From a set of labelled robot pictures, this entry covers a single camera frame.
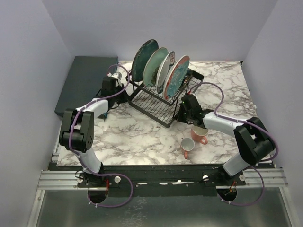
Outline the plain pink mug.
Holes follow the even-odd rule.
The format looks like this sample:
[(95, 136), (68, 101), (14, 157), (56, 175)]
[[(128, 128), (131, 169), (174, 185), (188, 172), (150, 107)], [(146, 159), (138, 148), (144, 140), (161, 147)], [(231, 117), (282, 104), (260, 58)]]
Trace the plain pink mug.
[(208, 143), (207, 134), (208, 129), (200, 128), (198, 126), (193, 126), (191, 128), (191, 138), (201, 144), (206, 145)]

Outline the printed salmon coffee mug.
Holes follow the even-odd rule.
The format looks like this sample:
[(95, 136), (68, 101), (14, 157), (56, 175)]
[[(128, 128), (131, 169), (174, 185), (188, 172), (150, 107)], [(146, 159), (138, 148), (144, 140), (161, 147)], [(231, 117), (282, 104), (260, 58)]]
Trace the printed salmon coffee mug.
[(188, 159), (188, 154), (195, 147), (195, 142), (192, 138), (183, 138), (180, 143), (180, 148), (183, 152), (184, 158)]

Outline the red plate teal flower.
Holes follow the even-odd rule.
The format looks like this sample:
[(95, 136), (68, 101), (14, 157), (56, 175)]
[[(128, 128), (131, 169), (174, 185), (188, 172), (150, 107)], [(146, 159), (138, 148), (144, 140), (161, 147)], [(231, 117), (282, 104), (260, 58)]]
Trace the red plate teal flower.
[(165, 100), (171, 99), (182, 85), (189, 67), (189, 62), (190, 57), (184, 55), (169, 70), (163, 90)]

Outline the orange plate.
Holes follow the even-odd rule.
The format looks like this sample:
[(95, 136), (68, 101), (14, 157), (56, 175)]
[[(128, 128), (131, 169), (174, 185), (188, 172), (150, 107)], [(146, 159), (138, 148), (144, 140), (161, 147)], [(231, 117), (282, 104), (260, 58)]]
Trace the orange plate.
[(153, 87), (155, 85), (159, 67), (168, 53), (167, 48), (161, 47), (151, 55), (143, 71), (143, 84), (145, 87)]

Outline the blue glazed floral plate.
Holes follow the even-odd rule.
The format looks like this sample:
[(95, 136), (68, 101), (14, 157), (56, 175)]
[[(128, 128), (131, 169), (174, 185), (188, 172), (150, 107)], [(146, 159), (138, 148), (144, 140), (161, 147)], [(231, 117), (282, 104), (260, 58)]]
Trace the blue glazed floral plate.
[(154, 39), (146, 41), (137, 51), (131, 68), (132, 81), (140, 82), (143, 80), (143, 71), (151, 55), (158, 50), (158, 42)]

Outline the teal patterned bottom plate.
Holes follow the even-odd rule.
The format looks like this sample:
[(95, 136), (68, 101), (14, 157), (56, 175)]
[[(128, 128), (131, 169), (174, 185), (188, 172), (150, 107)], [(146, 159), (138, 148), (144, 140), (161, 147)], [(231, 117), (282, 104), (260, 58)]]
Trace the teal patterned bottom plate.
[(166, 77), (168, 75), (170, 68), (174, 65), (174, 63), (175, 63), (175, 52), (171, 51), (164, 58), (163, 62), (159, 66), (159, 70), (156, 78), (156, 88), (158, 94), (163, 92)]

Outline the dark bowl beige inside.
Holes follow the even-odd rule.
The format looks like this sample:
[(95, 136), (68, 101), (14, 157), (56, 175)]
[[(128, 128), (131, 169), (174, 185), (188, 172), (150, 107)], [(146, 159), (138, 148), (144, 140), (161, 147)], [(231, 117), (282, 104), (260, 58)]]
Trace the dark bowl beige inside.
[(192, 77), (192, 75), (186, 75), (184, 78), (184, 84), (187, 84), (192, 79)]

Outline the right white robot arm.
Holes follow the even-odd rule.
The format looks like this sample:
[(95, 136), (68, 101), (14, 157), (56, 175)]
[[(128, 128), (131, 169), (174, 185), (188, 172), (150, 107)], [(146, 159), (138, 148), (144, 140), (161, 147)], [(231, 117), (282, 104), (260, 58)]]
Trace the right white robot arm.
[(203, 110), (193, 94), (182, 97), (177, 121), (235, 138), (238, 153), (225, 162), (217, 174), (218, 181), (223, 185), (229, 185), (235, 180), (236, 174), (259, 163), (272, 151), (278, 151), (278, 145), (259, 118), (237, 120), (216, 114), (210, 109)]

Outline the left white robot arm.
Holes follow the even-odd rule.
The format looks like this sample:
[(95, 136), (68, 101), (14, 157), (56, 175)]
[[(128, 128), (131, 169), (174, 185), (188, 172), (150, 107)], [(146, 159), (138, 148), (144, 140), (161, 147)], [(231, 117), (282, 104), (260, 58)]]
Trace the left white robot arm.
[(121, 75), (115, 73), (111, 77), (103, 78), (102, 88), (90, 102), (76, 109), (65, 110), (59, 143), (80, 161), (83, 171), (80, 179), (84, 183), (91, 183), (95, 187), (103, 183), (109, 185), (109, 180), (104, 175), (104, 166), (92, 148), (94, 120), (100, 116), (105, 118), (115, 104), (125, 103), (127, 99)]

